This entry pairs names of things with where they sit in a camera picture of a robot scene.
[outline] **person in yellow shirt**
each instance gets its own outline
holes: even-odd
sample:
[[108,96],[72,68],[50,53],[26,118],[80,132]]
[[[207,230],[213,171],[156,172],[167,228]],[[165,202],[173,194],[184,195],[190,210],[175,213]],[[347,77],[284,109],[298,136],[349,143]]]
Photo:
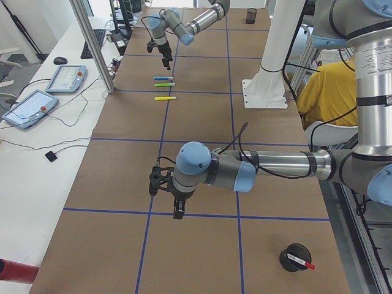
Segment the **person in yellow shirt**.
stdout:
[[[346,63],[355,68],[354,57]],[[356,106],[354,71],[342,61],[320,66],[317,70],[320,72],[313,73],[296,101],[304,129],[315,121],[325,122],[337,118]],[[331,124],[357,126],[358,114],[355,110]]]

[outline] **blue joint cap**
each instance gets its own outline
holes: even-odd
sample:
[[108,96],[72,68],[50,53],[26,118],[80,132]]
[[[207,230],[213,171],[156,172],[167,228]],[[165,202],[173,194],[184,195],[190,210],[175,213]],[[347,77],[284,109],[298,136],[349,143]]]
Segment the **blue joint cap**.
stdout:
[[190,43],[192,43],[195,39],[195,36],[192,34],[185,34],[179,40],[181,43],[183,43],[185,46],[188,46]]
[[162,19],[161,16],[158,13],[151,14],[148,17],[148,25],[150,29],[155,29],[158,27],[161,23]]
[[167,9],[167,10],[171,10],[171,11],[173,11],[175,14],[177,14],[177,17],[178,17],[178,18],[180,17],[180,15],[179,15],[179,11],[178,11],[178,9],[177,9],[177,8],[174,8],[174,7],[172,7],[172,8],[169,8],[169,9]]
[[392,2],[390,0],[362,0],[363,4],[381,17],[392,18]]
[[185,175],[198,175],[205,171],[211,162],[211,152],[200,142],[188,142],[176,158],[176,167]]
[[313,46],[315,48],[324,48],[324,49],[340,49],[347,47],[347,42],[345,39],[334,39],[320,36],[312,36],[313,38]]
[[367,196],[373,201],[392,206],[392,164],[387,165],[372,178]]
[[234,191],[248,193],[255,183],[256,169],[249,162],[242,162],[234,183]]

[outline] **tablet device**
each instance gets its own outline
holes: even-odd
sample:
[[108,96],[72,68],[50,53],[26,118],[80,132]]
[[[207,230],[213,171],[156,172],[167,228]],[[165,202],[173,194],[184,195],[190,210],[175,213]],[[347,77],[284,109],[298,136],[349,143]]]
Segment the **tablet device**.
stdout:
[[59,99],[41,90],[35,90],[1,118],[21,129],[28,129],[40,121],[59,102]]
[[50,94],[73,94],[85,81],[85,66],[59,66],[51,78],[46,92]]

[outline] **green marker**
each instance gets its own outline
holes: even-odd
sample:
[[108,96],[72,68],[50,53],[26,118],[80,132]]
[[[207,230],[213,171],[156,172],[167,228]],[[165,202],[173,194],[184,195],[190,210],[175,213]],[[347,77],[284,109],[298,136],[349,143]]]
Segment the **green marker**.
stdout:
[[155,87],[171,87],[174,85],[175,83],[163,83],[163,84],[155,84]]

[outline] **person's arm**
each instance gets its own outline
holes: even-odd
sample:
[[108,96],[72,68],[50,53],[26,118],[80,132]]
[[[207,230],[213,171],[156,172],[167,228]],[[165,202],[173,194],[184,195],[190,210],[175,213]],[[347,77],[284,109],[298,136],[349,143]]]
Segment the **person's arm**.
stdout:
[[298,112],[301,115],[309,112],[317,103],[323,85],[323,72],[315,72],[309,79],[302,93],[296,101]]

